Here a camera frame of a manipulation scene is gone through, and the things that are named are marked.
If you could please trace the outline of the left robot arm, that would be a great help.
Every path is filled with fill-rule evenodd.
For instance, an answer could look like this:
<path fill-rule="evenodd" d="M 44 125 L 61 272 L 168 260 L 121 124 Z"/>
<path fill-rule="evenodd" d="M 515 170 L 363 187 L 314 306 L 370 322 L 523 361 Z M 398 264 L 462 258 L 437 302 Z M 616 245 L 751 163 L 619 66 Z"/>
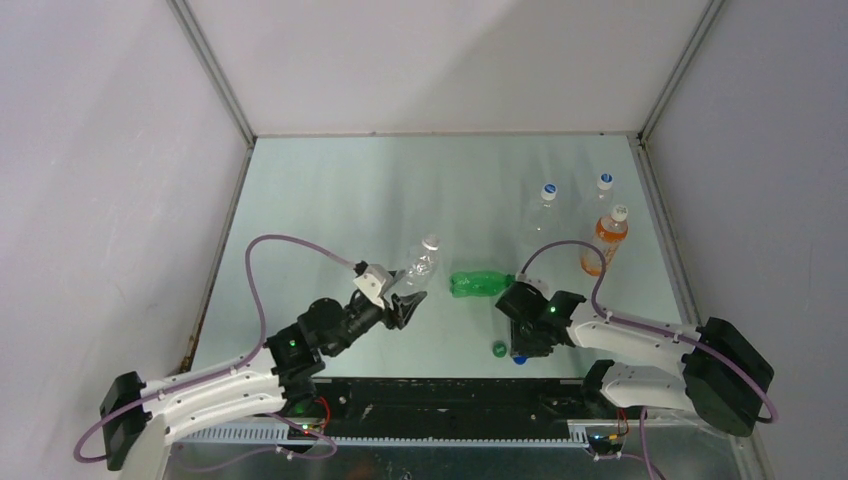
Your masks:
<path fill-rule="evenodd" d="M 424 291 L 392 295 L 377 306 L 361 291 L 347 305 L 314 301 L 297 321 L 268 337 L 253 359 L 240 356 L 197 372 L 144 382 L 136 372 L 117 377 L 100 406 L 106 465 L 119 471 L 155 419 L 172 444 L 197 431 L 266 413 L 304 416 L 316 403 L 313 375 L 378 323 L 402 329 L 424 301 Z"/>

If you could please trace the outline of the blue white bottle cap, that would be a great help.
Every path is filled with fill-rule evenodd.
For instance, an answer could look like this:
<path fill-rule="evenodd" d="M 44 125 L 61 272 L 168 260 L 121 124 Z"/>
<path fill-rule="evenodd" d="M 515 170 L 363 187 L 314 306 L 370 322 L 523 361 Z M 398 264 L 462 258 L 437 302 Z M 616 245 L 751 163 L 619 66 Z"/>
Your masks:
<path fill-rule="evenodd" d="M 541 198 L 547 202 L 553 201 L 556 198 L 556 195 L 557 187 L 552 183 L 545 184 L 540 192 Z"/>

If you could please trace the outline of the clear plastic bottle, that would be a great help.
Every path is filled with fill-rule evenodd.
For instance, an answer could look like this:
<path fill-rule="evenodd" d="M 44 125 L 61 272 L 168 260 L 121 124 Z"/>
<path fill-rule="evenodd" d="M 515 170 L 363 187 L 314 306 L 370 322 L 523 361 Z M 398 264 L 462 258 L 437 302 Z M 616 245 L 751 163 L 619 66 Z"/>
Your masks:
<path fill-rule="evenodd" d="M 522 241 L 531 252 L 558 241 L 561 233 L 557 195 L 553 201 L 547 202 L 541 198 L 540 192 L 527 205 L 522 219 Z"/>

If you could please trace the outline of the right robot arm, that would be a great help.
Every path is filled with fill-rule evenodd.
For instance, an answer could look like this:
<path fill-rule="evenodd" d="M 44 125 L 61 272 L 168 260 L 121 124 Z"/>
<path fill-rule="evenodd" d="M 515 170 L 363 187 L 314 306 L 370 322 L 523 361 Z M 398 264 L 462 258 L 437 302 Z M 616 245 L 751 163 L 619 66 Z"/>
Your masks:
<path fill-rule="evenodd" d="M 712 317 L 700 327 L 639 319 L 621 324 L 613 312 L 576 293 L 545 297 L 516 282 L 496 302 L 510 323 L 511 353 L 542 358 L 558 346 L 615 354 L 586 373 L 585 411 L 606 418 L 618 408 L 693 413 L 711 427 L 749 437 L 761 422 L 761 393 L 774 378 L 768 361 L 730 322 Z"/>

